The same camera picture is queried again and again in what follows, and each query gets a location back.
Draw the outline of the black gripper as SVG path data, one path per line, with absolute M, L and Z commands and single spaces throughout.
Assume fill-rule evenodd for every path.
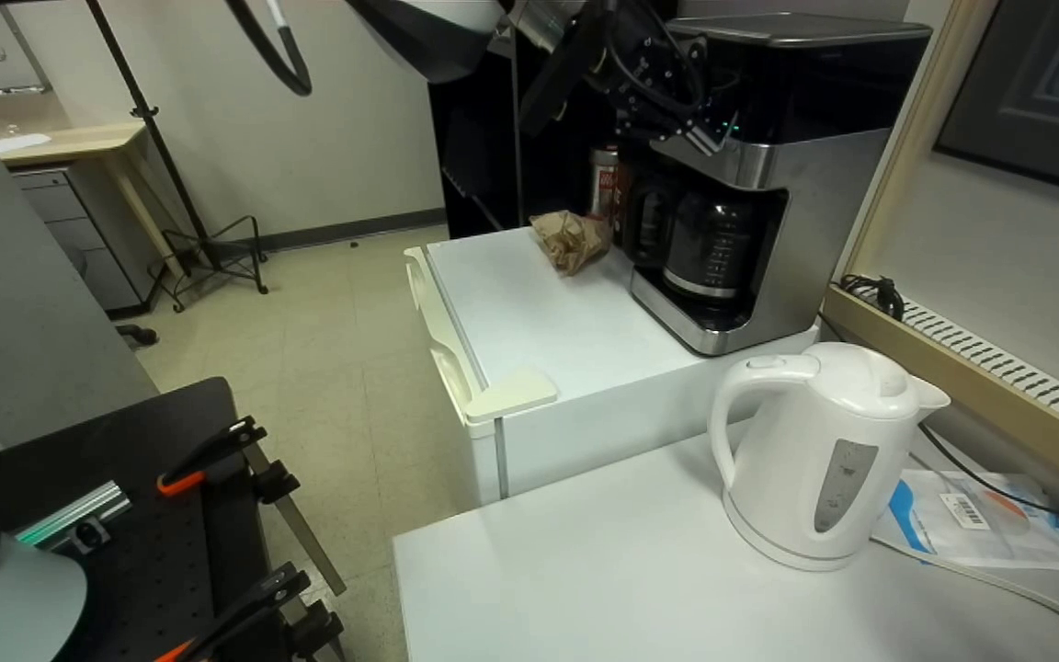
M 633 141 L 681 135 L 699 156 L 721 156 L 729 128 L 712 119 L 712 92 L 703 81 L 703 43 L 681 47 L 670 38 L 604 41 L 607 99 L 615 131 Z

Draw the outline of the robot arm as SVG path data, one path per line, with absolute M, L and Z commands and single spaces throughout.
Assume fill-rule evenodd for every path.
M 464 81 L 502 38 L 523 34 L 547 53 L 519 124 L 541 131 L 571 97 L 589 85 L 615 124 L 641 141 L 681 135 L 717 156 L 707 47 L 681 41 L 648 0 L 344 0 L 371 34 L 388 43 L 431 85 Z

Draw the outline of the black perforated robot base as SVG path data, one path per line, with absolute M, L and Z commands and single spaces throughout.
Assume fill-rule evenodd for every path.
M 264 573 L 246 477 L 160 498 L 153 477 L 234 419 L 224 380 L 0 452 L 0 662 L 153 662 L 200 638 Z M 115 483 L 127 508 L 74 558 L 19 532 Z

